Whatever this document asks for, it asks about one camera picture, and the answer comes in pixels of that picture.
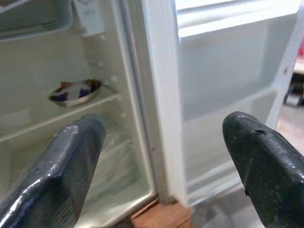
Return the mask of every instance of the floor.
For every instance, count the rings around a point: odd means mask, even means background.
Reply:
[[[304,108],[283,106],[276,130],[304,155]],[[131,220],[135,228],[192,228],[191,216],[191,209],[179,203],[165,206],[154,201],[133,214]]]

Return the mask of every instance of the refrigerator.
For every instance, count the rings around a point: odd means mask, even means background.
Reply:
[[[301,0],[0,2],[0,199],[85,114],[107,137],[77,228],[108,227],[158,197],[195,207],[240,184],[222,121],[275,128],[304,30]],[[61,107],[61,82],[96,79]]]

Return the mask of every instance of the wooden floor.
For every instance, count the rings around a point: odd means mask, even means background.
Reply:
[[[154,201],[131,216],[135,228],[192,228],[191,209]]]

